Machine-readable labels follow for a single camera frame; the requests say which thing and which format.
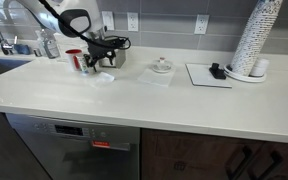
kitchen counter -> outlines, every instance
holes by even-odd
[[[0,75],[0,112],[288,142],[288,61],[278,69],[288,56],[263,55],[275,58],[266,82],[228,78],[233,88],[225,89],[193,86],[185,63],[227,63],[232,53],[174,51],[129,50],[121,69],[100,69],[115,76],[110,84],[71,72],[67,63],[36,58]],[[170,86],[139,82],[161,55],[176,66]]]

cabinet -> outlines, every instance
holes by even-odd
[[[239,179],[288,180],[288,144],[265,143]]]
[[[225,180],[240,170],[263,142],[142,130],[142,180]]]
[[[21,179],[50,178],[0,113],[0,180]]]
[[[142,180],[288,180],[288,144],[142,130]]]

red cup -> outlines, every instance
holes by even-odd
[[[78,63],[78,59],[76,56],[81,56],[82,50],[80,49],[70,49],[65,51],[66,58],[70,67],[73,71],[80,71],[80,64]]]

cabinet handle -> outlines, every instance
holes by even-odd
[[[248,172],[251,180],[264,180],[268,175],[270,175],[270,173],[272,173],[275,168],[277,168],[283,162],[283,157],[277,151],[273,151],[270,156],[273,160],[273,163],[259,177],[256,177],[254,172]]]
[[[226,169],[226,174],[229,180],[237,179],[237,177],[241,174],[241,170],[248,163],[248,161],[251,159],[252,154],[253,154],[252,150],[248,146],[244,146],[244,148],[242,149],[242,152],[244,154],[244,159],[237,166],[237,168],[234,171],[232,171],[231,169]]]

soap dispenser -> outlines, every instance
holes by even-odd
[[[49,59],[54,59],[59,56],[59,51],[54,38],[51,38],[44,29],[42,31],[36,30],[37,41],[41,54],[47,56]]]

